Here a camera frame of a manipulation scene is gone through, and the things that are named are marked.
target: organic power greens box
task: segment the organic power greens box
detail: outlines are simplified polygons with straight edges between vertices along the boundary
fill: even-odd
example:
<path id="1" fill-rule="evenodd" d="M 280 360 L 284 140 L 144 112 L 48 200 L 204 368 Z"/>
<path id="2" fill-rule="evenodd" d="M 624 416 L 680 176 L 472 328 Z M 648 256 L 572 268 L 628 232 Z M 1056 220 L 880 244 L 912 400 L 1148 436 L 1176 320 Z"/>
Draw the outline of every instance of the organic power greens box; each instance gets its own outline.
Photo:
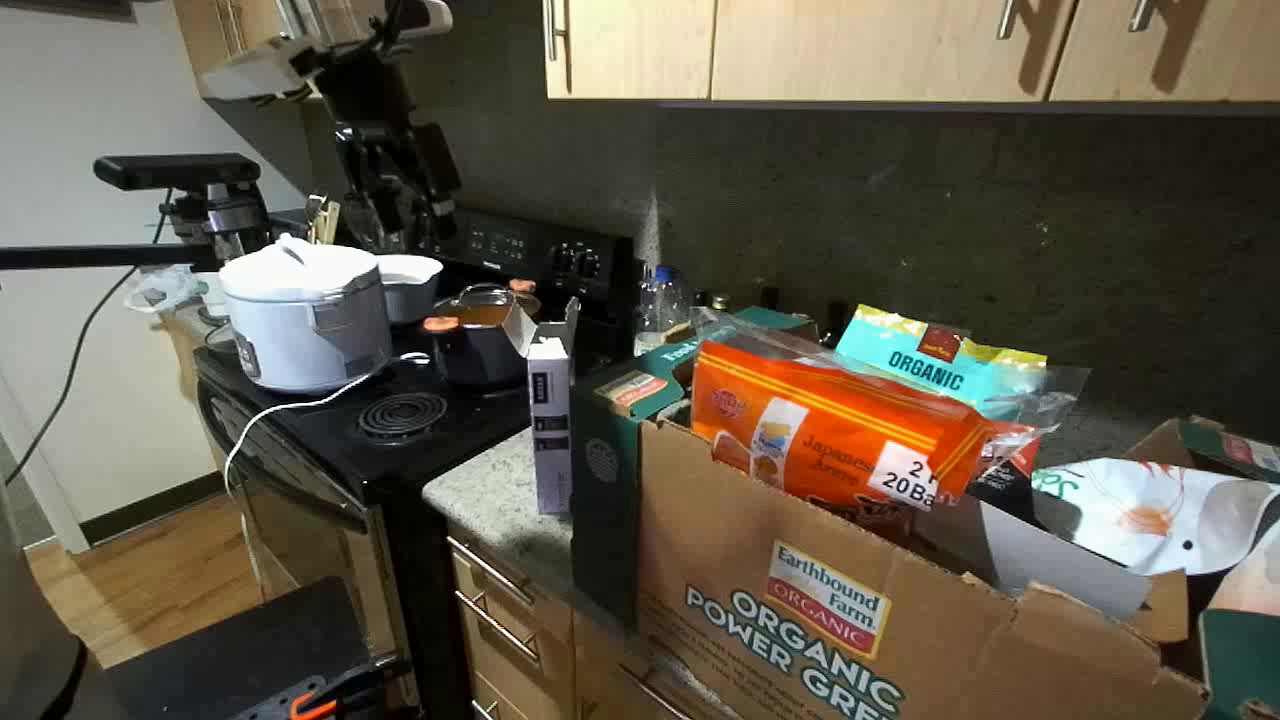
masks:
<path id="1" fill-rule="evenodd" d="M 732 316 L 780 332 L 808 328 L 772 308 Z M 640 428 L 688 396 L 684 384 L 708 336 L 660 344 L 572 388 L 572 580 L 624 628 L 636 624 Z"/>
<path id="2" fill-rule="evenodd" d="M 708 456 L 640 440 L 640 636 L 740 716 L 1200 716 L 1200 684 L 1072 596 L 1004 596 Z"/>

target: wooden drawer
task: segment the wooden drawer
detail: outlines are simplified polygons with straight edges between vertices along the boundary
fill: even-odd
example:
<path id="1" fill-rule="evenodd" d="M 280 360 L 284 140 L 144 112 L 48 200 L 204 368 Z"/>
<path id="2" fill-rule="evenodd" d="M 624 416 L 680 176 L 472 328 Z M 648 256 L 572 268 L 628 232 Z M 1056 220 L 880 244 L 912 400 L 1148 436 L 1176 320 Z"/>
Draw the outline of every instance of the wooden drawer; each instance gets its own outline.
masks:
<path id="1" fill-rule="evenodd" d="M 504 572 L 492 552 L 452 536 L 468 664 L 512 712 L 556 720 L 572 708 L 572 612 Z"/>
<path id="2" fill-rule="evenodd" d="M 716 720 L 676 676 L 652 668 L 636 648 L 592 620 L 576 620 L 576 720 Z"/>
<path id="3" fill-rule="evenodd" d="M 528 720 L 488 676 L 472 676 L 476 720 Z"/>
<path id="4" fill-rule="evenodd" d="M 448 536 L 452 548 L 452 572 L 464 592 L 484 592 L 488 604 L 520 616 L 520 624 L 532 624 L 544 636 L 556 636 L 568 644 L 572 632 L 572 608 L 556 600 L 552 592 L 536 588 L 528 576 L 512 572 L 504 560 L 496 560 L 484 544 L 468 536 Z"/>

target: wooden cabinet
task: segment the wooden cabinet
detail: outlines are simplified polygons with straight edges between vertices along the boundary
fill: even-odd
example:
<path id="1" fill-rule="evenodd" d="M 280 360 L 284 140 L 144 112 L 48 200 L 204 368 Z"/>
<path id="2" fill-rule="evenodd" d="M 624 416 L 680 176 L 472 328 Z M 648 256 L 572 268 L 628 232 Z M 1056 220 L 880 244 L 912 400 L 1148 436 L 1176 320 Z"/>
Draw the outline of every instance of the wooden cabinet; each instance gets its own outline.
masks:
<path id="1" fill-rule="evenodd" d="M 672 672 L 652 668 L 592 620 L 576 620 L 576 720 L 720 720 Z"/>
<path id="2" fill-rule="evenodd" d="M 720 0 L 716 100 L 1040 100 L 1072 0 Z"/>
<path id="3" fill-rule="evenodd" d="M 188 44 L 192 76 L 204 96 L 236 100 L 240 88 L 212 80 L 212 72 L 232 68 L 252 48 L 276 40 L 280 56 L 300 56 L 308 48 L 356 44 L 368 36 L 368 20 L 384 12 L 384 0 L 176 0 L 180 36 Z M 244 76 L 284 76 L 300 84 L 284 64 L 272 60 Z"/>
<path id="4" fill-rule="evenodd" d="M 1276 0 L 544 0 L 548 96 L 1280 100 Z"/>
<path id="5" fill-rule="evenodd" d="M 1280 100 L 1280 4 L 1080 0 L 1052 100 Z"/>
<path id="6" fill-rule="evenodd" d="M 716 0 L 544 0 L 548 96 L 704 100 Z"/>
<path id="7" fill-rule="evenodd" d="M 248 52 L 252 44 L 288 32 L 276 0 L 176 0 L 172 8 L 196 80 Z"/>
<path id="8" fill-rule="evenodd" d="M 448 544 L 476 716 L 572 716 L 568 604 L 500 568 L 500 560 L 476 540 L 456 532 Z"/>

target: cord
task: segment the cord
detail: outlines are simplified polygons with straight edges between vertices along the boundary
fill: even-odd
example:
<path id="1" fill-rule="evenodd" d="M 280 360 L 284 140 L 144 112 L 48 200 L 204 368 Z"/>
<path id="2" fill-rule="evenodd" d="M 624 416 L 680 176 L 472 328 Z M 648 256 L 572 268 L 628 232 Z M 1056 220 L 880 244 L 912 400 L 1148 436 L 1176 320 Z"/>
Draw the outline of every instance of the cord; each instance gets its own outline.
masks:
<path id="1" fill-rule="evenodd" d="M 160 204 L 160 220 L 156 220 L 156 232 L 148 244 L 160 244 L 160 232 L 164 232 L 164 208 L 172 200 L 172 188 L 164 192 L 164 204 Z M 128 284 L 128 276 L 136 272 L 136 264 L 92 304 L 92 312 L 84 316 L 80 332 L 76 332 L 76 348 L 72 348 L 72 364 L 68 364 L 68 376 L 64 376 L 64 388 L 56 396 L 56 404 L 48 408 L 40 432 L 32 436 L 32 444 L 24 448 L 24 456 L 12 464 L 12 472 L 0 480 L 0 488 L 16 484 L 24 476 L 24 468 L 32 464 L 40 440 L 48 436 L 52 420 L 64 412 L 72 388 L 76 388 L 76 368 L 80 368 L 80 352 L 84 352 L 84 340 L 96 324 L 96 316 L 108 308 L 108 300 Z"/>
<path id="2" fill-rule="evenodd" d="M 404 356 L 396 356 L 392 364 L 424 364 L 424 360 L 428 360 L 424 352 L 404 352 Z M 236 464 L 236 456 L 244 452 L 248 432 L 252 432 L 260 420 L 280 416 L 280 412 L 312 412 L 312 408 L 336 404 L 340 396 L 348 396 L 352 388 L 368 384 L 368 380 L 380 376 L 380 372 L 384 372 L 384 368 L 364 372 L 364 376 L 352 376 L 344 388 L 336 388 L 336 392 L 328 392 L 328 396 L 292 400 L 292 404 L 272 404 L 272 408 L 248 416 L 248 424 L 240 428 L 236 444 L 232 444 L 228 456 L 224 456 L 224 492 L 232 492 L 232 464 Z"/>

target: pot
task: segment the pot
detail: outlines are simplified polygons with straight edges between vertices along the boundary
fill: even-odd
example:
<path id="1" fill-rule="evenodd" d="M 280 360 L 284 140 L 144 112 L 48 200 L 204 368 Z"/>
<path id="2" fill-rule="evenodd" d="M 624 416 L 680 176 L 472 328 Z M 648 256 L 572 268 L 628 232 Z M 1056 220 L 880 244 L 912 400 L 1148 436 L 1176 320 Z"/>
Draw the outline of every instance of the pot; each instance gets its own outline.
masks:
<path id="1" fill-rule="evenodd" d="M 424 332 L 444 384 L 492 388 L 516 384 L 528 372 L 520 348 L 532 336 L 532 320 L 504 288 L 464 288 L 436 300 Z"/>
<path id="2" fill-rule="evenodd" d="M 372 252 L 276 240 L 220 268 L 236 356 L 268 392 L 332 392 L 392 360 Z"/>
<path id="3" fill-rule="evenodd" d="M 432 312 L 440 268 L 432 256 L 376 256 L 388 324 L 420 324 Z"/>

